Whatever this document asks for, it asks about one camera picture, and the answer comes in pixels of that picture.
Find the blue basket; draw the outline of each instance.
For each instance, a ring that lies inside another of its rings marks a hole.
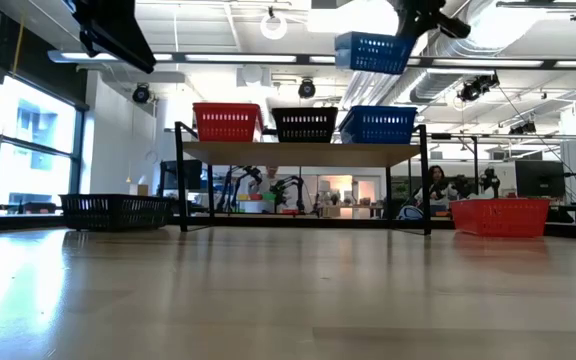
[[[353,106],[339,126],[344,144],[410,144],[417,109]]]
[[[404,72],[417,39],[349,32],[335,39],[338,68],[399,75]]]

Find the monitor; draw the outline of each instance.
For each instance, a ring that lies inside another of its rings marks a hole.
[[[157,63],[137,20],[135,0],[63,0],[80,25],[88,56],[108,52],[148,74]]]
[[[564,166],[557,161],[515,162],[517,175],[517,196],[519,197],[553,197],[566,195]]]
[[[177,190],[177,162],[164,161],[166,165],[164,177],[164,190]],[[186,176],[186,190],[201,189],[201,173],[203,164],[199,160],[184,160],[184,175]]]

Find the red basket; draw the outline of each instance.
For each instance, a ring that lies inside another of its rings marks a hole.
[[[261,139],[261,109],[256,104],[193,104],[200,141],[253,142]]]
[[[474,199],[450,203],[457,230],[504,237],[542,236],[549,206],[547,199]]]

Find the wooden floor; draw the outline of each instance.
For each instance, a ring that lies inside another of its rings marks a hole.
[[[0,359],[576,359],[576,240],[0,234]]]

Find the plastic basket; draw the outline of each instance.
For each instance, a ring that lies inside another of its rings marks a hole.
[[[122,194],[59,195],[66,226],[75,230],[157,229],[168,223],[172,200]]]
[[[417,109],[354,106],[339,125],[344,144],[410,144]]]
[[[399,75],[404,72],[417,39],[349,32],[335,39],[338,68]]]
[[[330,143],[337,112],[335,107],[273,109],[279,142]]]
[[[549,206],[547,199],[474,199],[450,203],[457,230],[500,237],[542,236]]]
[[[199,141],[253,142],[261,139],[263,121],[256,104],[193,104]]]

